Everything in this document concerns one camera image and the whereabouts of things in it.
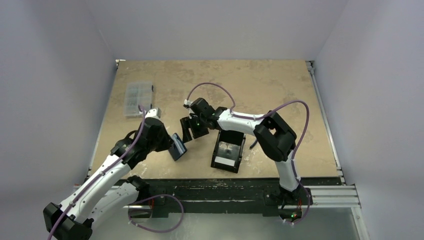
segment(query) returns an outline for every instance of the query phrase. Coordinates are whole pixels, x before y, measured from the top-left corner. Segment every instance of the wall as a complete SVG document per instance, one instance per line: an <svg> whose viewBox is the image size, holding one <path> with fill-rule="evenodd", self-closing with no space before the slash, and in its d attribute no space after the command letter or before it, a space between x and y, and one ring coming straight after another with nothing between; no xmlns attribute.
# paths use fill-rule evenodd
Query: wall
<svg viewBox="0 0 424 240"><path fill-rule="evenodd" d="M424 235L424 2L350 0L316 58L340 164L371 239Z"/></svg>
<svg viewBox="0 0 424 240"><path fill-rule="evenodd" d="M1 239L44 239L81 183L115 75L84 0L1 0Z"/></svg>
<svg viewBox="0 0 424 240"><path fill-rule="evenodd" d="M347 0L87 0L117 59L313 60Z"/></svg>

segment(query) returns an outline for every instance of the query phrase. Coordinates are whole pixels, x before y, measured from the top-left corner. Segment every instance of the purple cable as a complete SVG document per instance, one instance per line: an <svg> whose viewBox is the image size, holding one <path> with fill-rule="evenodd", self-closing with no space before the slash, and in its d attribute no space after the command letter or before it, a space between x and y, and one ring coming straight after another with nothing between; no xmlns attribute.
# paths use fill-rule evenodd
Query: purple cable
<svg viewBox="0 0 424 240"><path fill-rule="evenodd" d="M237 118L241 118L241 119L248 119L248 120L261 120L261 119L264 119L264 118L266 118L266 117L270 116L271 114L273 114L273 113L277 112L278 110L280 110L280 109L282 109L282 108L286 107L287 105L294 104L294 103L300 103L300 104L303 104L303 105L304 105L304 107L305 107L305 109L306 109L306 121L305 121L305 125L304 125L304 127L303 127L303 131L302 131L302 134L300 135L299 141L297 142L297 145L296 145L296 146L294 147L294 149L293 149L293 154L291 155L291 159L292 159L292 161L291 161L291 167L293 168L294 176L296 177L297 182L299 183L300 187L301 187L301 188L303 188L303 190L305 191L306 196L307 196L307 208L306 208L306 211L305 211L304 215L302 216L302 218L301 218L300 220L296 221L295 223L293 222L293 224L297 224L297 223L301 222L301 221L302 221L302 220L303 220L303 219L304 219L304 218L308 215L309 208L310 208L310 206L311 206L311 195L309 195L309 192L308 192L308 191L306 190L306 188L302 185L301 181L299 181L299 180L297 179L298 174L296 173L295 162L294 162L293 160L295 159L295 155L296 155L296 153L297 153L297 151L298 151L298 149L299 149L299 146L300 146L300 145L301 145L301 143L302 143L302 140L303 140L303 139L304 139L304 137L305 137L306 130L308 129L310 111L309 111L309 107L308 107L308 105L306 104L306 102L304 102L304 101L302 101L302 100L292 100L292 101L286 102L286 103L284 103L284 104L282 104L282 105L278 106L277 108L275 108L274 110L272 110L272 111L268 112L267 114L264 114L264 115L262 115L262 116L260 116L260 117L258 117L258 118L253 118L253 117L250 117L250 116L242 116L242 115L238 115L238 114L233 113L233 109L236 107L236 101L234 101L233 96L231 96L231 94L230 94L230 93L229 93L229 92L228 92L225 88L223 88L221 85L216 84L216 83L213 83L213 82L202 82L202 83L199 83L199 84L197 84L196 86L194 86L194 87L193 87L193 89L192 89L192 90L188 93L187 100L189 100L189 98L190 98L190 96L192 95L193 91L194 91L197 87L199 87L199 86L201 86L201 85L213 85L213 86L216 86L216 87L218 87L218 88L220 88L220 89L224 90L224 92L226 92L226 94L228 94L229 98L230 98L230 99L231 99L231 101L232 101L232 107L230 107L230 109L229 109L230 114L231 114L233 117L237 117Z"/></svg>
<svg viewBox="0 0 424 240"><path fill-rule="evenodd" d="M140 112L143 113L143 119L140 123L140 131L138 131L137 136L135 137L134 141L132 142L132 144L128 147L128 149L116 160L114 161L110 166L106 167L103 170L103 173L107 173L111 168L115 167L115 165L117 163L119 163L127 154L129 151L131 151L131 149L133 149L135 143L139 140L142 131L143 131L143 127L145 125L145 119L146 119L146 111L145 108L140 104L138 105L138 109L140 110ZM80 198L81 196L84 195L84 193L86 193L86 191L101 177L101 174L98 174L97 176L95 176L79 193L78 195L76 195L76 197L72 200L72 202L69 203L69 205L67 206L67 208L62 212L62 214L59 216L59 218L56 220L56 222L54 223L53 227L50 230L50 233L48 234L47 240L51 240L53 237L53 234L55 233L56 229L58 228L59 224L61 223L62 219L66 216L66 214L71 210L71 208L73 207L72 205L75 204Z"/></svg>
<svg viewBox="0 0 424 240"><path fill-rule="evenodd" d="M178 200L178 198L176 198L176 197L174 197L174 196L172 196L172 195L169 195L169 194L158 194L158 195L151 196L151 197L149 197L149 198L146 198L146 199L143 199L143 200L140 200L140 201L136 201L136 202L134 202L133 204L141 204L141 203L144 203L144 202L146 202L146 201L149 201L149 200L155 199L155 198L157 198L157 197L162 197L162 196L164 196L164 197L170 197L170 198L174 199L174 200L178 203L178 205L180 206L180 208L181 208L181 217L179 218L179 221L177 222L177 224L176 224L175 226L173 226L173 227L171 227L170 229L167 229L167 230L156 230L156 229L151 229L151 228L148 228L148 227L142 226L142 225L140 225L140 224L138 224L138 223L136 223L136 222L134 222L134 221L133 221L133 219L132 219L132 218L131 218L131 216L130 216L130 211L128 210L128 219L129 219L129 222L130 222L132 225L136 226L136 227L139 227L139 228L141 228L141 229L147 230L147 231L149 231L149 232L157 233L157 234L165 234L165 233L169 233L169 232L171 232L171 231L175 230L176 228L178 228L178 227L180 226L181 222L183 221L183 217L184 217L184 208L183 208L183 204L180 202L180 200Z"/></svg>

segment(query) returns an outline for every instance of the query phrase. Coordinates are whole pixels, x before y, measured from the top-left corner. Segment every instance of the purple hose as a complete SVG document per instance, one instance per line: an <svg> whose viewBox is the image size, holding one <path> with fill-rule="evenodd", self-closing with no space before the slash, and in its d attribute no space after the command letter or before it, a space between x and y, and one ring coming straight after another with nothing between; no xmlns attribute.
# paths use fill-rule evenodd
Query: purple hose
<svg viewBox="0 0 424 240"><path fill-rule="evenodd" d="M141 229L147 230L147 231L149 231L149 232L157 233L157 234L169 233L169 232L171 232L171 231L175 230L176 228L178 228L178 227L180 226L181 222L183 221L183 217L184 217L184 208L183 208L183 204L182 204L182 203L181 203L181 202L180 202L180 201L179 201L176 197L174 197L174 196L172 196L172 195L169 195L169 194L159 194L159 195L151 196L151 197L149 197L149 198L146 198L146 199L143 199L143 200L140 200L140 201L136 201L136 202L134 202L133 204L141 204L141 203L144 203L144 202L146 202L146 201L149 201L149 200L155 199L155 198L157 198L157 197L162 197L162 196L164 196L164 197L170 197L170 198L174 199L174 200L178 203L179 207L181 208L181 217L179 218L179 221L176 223L176 225L175 225L175 226L173 226L173 227L171 227L170 229L167 229L167 230L156 230L156 229L151 229L151 228L148 228L148 227L142 226L142 225L140 225L140 224L138 224L138 223L134 222L134 221L133 221L133 219L132 219L132 218L131 218L131 216L130 216L130 211L128 211L128 219L129 219L129 222L130 222L131 224L133 224L134 226L136 226L136 227L139 227L139 228L141 228Z"/></svg>
<svg viewBox="0 0 424 240"><path fill-rule="evenodd" d="M103 172L107 173L110 169L112 169L113 167L115 167L116 164L118 164L127 154L129 151L131 151L131 149L133 149L134 145L136 144L136 142L139 140L142 131L143 131L143 127L145 125L145 120L146 120L146 111L145 108L142 105L138 105L138 109L143 113L143 119L140 123L140 131L138 131L137 136L135 137L134 141L132 142L132 144L128 147L128 149L116 160L114 161L110 166L106 167ZM62 219L65 217L65 215L71 210L72 205L75 204L83 195L84 193L86 193L86 191L101 177L101 174L98 174L97 176L95 176L79 193L78 195L72 200L72 202L69 203L69 205L67 206L67 208L62 212L62 214L59 216L59 218L56 220L56 222L54 223L53 227L50 230L50 233L48 234L47 240L51 240L53 237L53 234L55 233L56 229L58 228L59 224L61 223Z"/></svg>
<svg viewBox="0 0 424 240"><path fill-rule="evenodd" d="M291 155L291 159L292 159L292 161L291 161L291 167L292 167L292 169L293 169L294 176L296 177L297 182L299 183L300 187L301 187L301 188L305 191L306 196L307 196L307 208L306 208L306 210L305 210L305 213L304 213L304 215L302 216L302 218L301 218L300 220L298 220L298 221L296 221L296 222L293 222L293 224L297 224L297 223L301 222L301 221L302 221L302 220L303 220L303 219L304 219L304 218L308 215L309 208L310 208L310 206L311 206L311 195L309 195L309 192L308 192L308 191L306 190L306 188L302 185L301 181L299 181L299 180L297 179L298 174L296 173L295 162L294 162L293 160L295 159L295 155L296 155L296 153L297 153L297 151L298 151L298 149L299 149L299 146L300 146L300 145L301 145L301 143L302 143L302 140L303 140L303 139L304 139L304 137L305 137L306 130L308 129L310 111L309 111L309 107L308 107L308 105L306 104L306 102L304 102L304 101L302 101L302 100L292 100L292 101L286 102L286 103L284 103L284 104L282 104L282 105L278 106L277 108L275 108L274 110L272 110L272 111L268 112L267 114L264 114L264 115L262 115L262 116L260 116L260 117L258 117L258 118L253 118L253 117L250 117L250 116L242 116L242 115L238 115L238 114L233 113L233 109L236 107L236 101L234 101L233 96L231 96L231 94L230 94L230 93L229 93L229 92L228 92L225 88L223 88L221 85L216 84L216 83L213 83L213 82L202 82L202 83L199 83L199 84L197 84L196 86L194 86L194 87L193 87L193 89L192 89L192 90L188 93L187 100L189 100L189 98L190 98L190 96L192 95L193 91L194 91L197 87L199 87L199 86L201 86L201 85L213 85L213 86L216 86L216 87L218 87L218 88L220 88L220 89L224 90L224 92L226 92L226 94L228 94L229 98L230 98L230 99L231 99L231 101L232 101L232 107L230 107L230 109L229 109L230 114L231 114L233 117L237 117L237 118L241 118L241 119L247 119L247 120L262 120L262 119L264 119L264 118L266 118L266 117L270 116L271 114L273 114L273 113L277 112L278 110L280 110L280 109L282 109L282 108L286 107L287 105L294 104L294 103L300 103L300 104L303 104L303 105L304 105L304 107L305 107L305 109L306 109L306 121L305 121L305 125L304 125L304 127L303 127L303 131L302 131L302 134L301 134L301 136L300 136L300 138L299 138L299 141L297 142L297 145L296 145L296 146L294 147L294 149L293 149L293 154Z"/></svg>

